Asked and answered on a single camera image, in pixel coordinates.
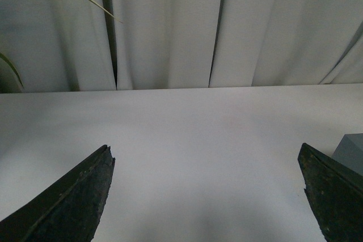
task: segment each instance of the white tabletop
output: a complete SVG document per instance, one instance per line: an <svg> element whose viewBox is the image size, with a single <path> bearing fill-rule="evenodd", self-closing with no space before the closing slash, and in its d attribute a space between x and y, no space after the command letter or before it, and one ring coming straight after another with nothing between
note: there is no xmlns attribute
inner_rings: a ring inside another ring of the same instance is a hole
<svg viewBox="0 0 363 242"><path fill-rule="evenodd" d="M0 219L103 144L93 241L324 242L297 162L363 132L363 84L0 95Z"/></svg>

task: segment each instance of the dark gap between curtains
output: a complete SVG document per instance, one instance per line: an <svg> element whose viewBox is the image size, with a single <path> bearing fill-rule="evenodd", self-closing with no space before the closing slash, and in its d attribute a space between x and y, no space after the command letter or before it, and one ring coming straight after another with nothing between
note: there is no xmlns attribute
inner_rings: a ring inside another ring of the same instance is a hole
<svg viewBox="0 0 363 242"><path fill-rule="evenodd" d="M215 55L216 55L216 48L217 48L217 43L218 43L218 35L219 35L219 32L220 32L220 25L221 25L221 19L222 19L222 12L223 12L224 3L225 3L225 0L221 0L221 3L220 3L220 11L218 13L218 23L217 23L217 31L216 31L216 40L214 42L212 64L210 66L210 74L209 74L208 87L210 86L210 79L212 77L213 64L214 64L214 58L215 58Z"/></svg>
<svg viewBox="0 0 363 242"><path fill-rule="evenodd" d="M102 0L103 7L113 14L112 0ZM111 54L112 61L112 69L113 69L113 77L115 78L115 85L117 89L117 50L116 50L116 31L115 31L115 21L108 14L104 14L107 36L108 36L108 44L109 51Z"/></svg>

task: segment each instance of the gray box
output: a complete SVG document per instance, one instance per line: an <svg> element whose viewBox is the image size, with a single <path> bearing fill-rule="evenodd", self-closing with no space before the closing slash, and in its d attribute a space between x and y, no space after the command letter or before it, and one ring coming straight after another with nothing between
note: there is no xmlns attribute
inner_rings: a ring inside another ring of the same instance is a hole
<svg viewBox="0 0 363 242"><path fill-rule="evenodd" d="M332 158L363 176L363 133L346 134Z"/></svg>

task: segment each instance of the white curtain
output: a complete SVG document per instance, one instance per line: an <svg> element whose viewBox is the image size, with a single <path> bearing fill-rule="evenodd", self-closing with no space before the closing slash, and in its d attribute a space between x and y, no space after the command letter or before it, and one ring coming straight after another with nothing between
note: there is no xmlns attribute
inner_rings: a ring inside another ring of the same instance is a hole
<svg viewBox="0 0 363 242"><path fill-rule="evenodd" d="M363 0L112 3L119 90L363 82ZM24 92L116 89L104 14L86 0L0 0L0 19Z"/></svg>

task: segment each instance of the curtain fold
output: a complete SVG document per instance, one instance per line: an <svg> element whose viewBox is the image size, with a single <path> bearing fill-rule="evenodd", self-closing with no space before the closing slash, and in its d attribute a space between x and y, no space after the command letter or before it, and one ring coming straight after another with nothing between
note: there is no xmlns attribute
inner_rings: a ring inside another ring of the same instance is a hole
<svg viewBox="0 0 363 242"><path fill-rule="evenodd" d="M252 85L319 84L363 21L362 3L275 0Z"/></svg>
<svg viewBox="0 0 363 242"><path fill-rule="evenodd" d="M251 86L275 0L225 0L210 87Z"/></svg>
<svg viewBox="0 0 363 242"><path fill-rule="evenodd" d="M220 0L113 0L118 89L207 87Z"/></svg>

